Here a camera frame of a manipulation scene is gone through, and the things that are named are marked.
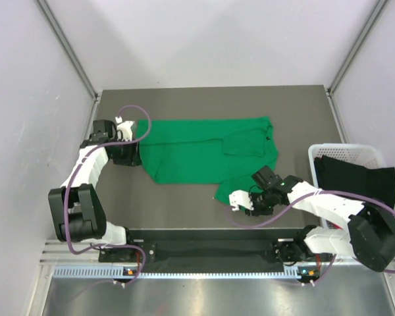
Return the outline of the green t shirt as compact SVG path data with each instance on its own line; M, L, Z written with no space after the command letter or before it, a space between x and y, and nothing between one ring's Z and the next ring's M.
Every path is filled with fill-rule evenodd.
M255 188L252 175L275 169L278 149L269 117L139 120L142 166L157 184L216 184L215 199Z

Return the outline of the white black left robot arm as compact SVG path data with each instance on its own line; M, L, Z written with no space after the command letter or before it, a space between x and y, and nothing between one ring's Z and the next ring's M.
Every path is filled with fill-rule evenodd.
M135 167L141 164L139 141L134 139L136 123L116 117L96 120L91 134L80 144L78 158L68 178L48 193L56 237L66 242L70 252L88 250L113 253L122 261L131 260L136 245L123 226L110 223L96 192L105 165Z

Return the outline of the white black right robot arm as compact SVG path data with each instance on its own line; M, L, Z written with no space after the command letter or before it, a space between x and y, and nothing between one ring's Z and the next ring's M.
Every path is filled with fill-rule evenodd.
M289 242L304 261L320 253L353 257L383 272L395 258L394 210L377 200L316 188L296 176L281 178L268 166L252 175L257 191L235 191L230 204L249 216L270 215L273 207L299 209L335 224L335 229L306 226Z

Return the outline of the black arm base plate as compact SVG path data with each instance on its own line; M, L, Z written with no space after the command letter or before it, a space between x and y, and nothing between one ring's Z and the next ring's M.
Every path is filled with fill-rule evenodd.
M256 257L266 262L310 261L303 242L314 228L128 230L127 243L142 246L151 262L174 257Z

